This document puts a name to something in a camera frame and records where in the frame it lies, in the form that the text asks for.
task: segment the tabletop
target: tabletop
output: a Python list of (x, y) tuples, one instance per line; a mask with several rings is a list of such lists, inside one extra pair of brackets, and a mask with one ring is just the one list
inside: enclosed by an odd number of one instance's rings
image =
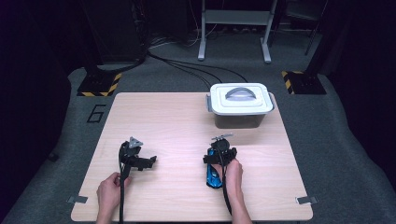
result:
[[(123, 92), (113, 102), (71, 218), (96, 219), (96, 190), (100, 182), (120, 170), (120, 145), (130, 137), (143, 142), (139, 156), (157, 156), (151, 169), (132, 169), (126, 190), (125, 221), (230, 221), (222, 189), (205, 183), (203, 156), (215, 136), (228, 137), (243, 164), (245, 202), (252, 220), (308, 220), (310, 204), (290, 141), (276, 106), (259, 128), (218, 129), (207, 111), (205, 92)], [(113, 219), (118, 220), (115, 212)]]

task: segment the container handle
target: container handle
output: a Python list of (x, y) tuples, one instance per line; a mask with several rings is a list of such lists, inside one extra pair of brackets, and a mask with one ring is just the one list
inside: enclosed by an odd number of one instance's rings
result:
[(226, 98), (226, 99), (229, 99), (230, 97), (233, 97), (233, 95), (234, 95), (235, 93), (239, 92), (239, 91), (247, 92), (247, 93), (250, 94), (248, 97), (253, 97), (254, 99), (256, 99), (256, 94), (254, 94), (253, 91), (251, 91), (250, 89), (245, 88), (245, 87), (237, 87), (237, 88), (235, 88), (235, 89), (232, 89), (232, 90), (228, 91), (227, 94), (225, 94), (225, 98)]

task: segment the black handheld controller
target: black handheld controller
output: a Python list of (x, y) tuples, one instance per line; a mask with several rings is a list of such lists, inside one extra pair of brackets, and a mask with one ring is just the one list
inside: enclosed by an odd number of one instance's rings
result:
[(152, 165), (157, 160), (157, 156), (151, 157), (150, 159), (139, 158), (139, 152), (142, 142), (131, 137), (130, 141), (125, 141), (119, 152), (119, 162), (124, 164), (121, 176), (125, 179), (128, 177), (131, 168), (137, 167), (138, 171), (143, 171), (146, 168), (152, 168)]

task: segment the black device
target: black device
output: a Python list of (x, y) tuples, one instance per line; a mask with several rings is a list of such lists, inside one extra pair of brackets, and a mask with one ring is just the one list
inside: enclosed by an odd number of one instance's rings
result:
[(152, 168), (157, 160), (157, 156), (150, 159), (139, 158), (139, 152), (143, 143), (131, 137), (129, 142), (125, 141), (121, 144), (119, 151), (120, 165), (120, 224), (123, 223), (123, 202), (124, 202), (124, 181), (129, 176), (132, 167), (136, 167), (138, 171), (146, 168)]
[[(225, 139), (225, 137), (233, 136), (231, 133), (224, 134), (221, 136), (217, 136), (212, 138), (212, 140), (216, 140), (214, 143), (210, 144), (211, 148), (207, 150), (207, 155), (204, 155), (204, 163), (207, 163), (206, 169), (206, 184), (213, 188), (219, 189), (223, 188), (224, 200), (227, 204), (228, 211), (230, 214), (231, 206), (228, 200), (227, 188), (226, 188), (226, 166), (236, 157), (236, 148), (230, 148), (230, 143)], [(219, 164), (221, 165), (222, 170), (222, 180), (219, 179), (219, 174), (212, 167), (211, 164)]]

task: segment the yellow black hazard tape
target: yellow black hazard tape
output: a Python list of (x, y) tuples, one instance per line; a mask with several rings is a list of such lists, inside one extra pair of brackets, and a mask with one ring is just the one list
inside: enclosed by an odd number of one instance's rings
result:
[(299, 72), (299, 71), (293, 71), (293, 72), (291, 72), (291, 71), (282, 71), (282, 77), (283, 77), (283, 80), (285, 81), (285, 85), (286, 85), (286, 89), (288, 89), (288, 93), (289, 94), (294, 94), (295, 92), (294, 92), (293, 86), (291, 85), (290, 78), (289, 78), (289, 74), (290, 73), (303, 74), (303, 72)]
[(114, 79), (109, 85), (109, 88), (106, 88), (103, 91), (79, 91), (78, 96), (111, 96), (114, 93), (114, 90), (117, 88), (121, 78), (121, 74), (117, 74), (114, 76)]

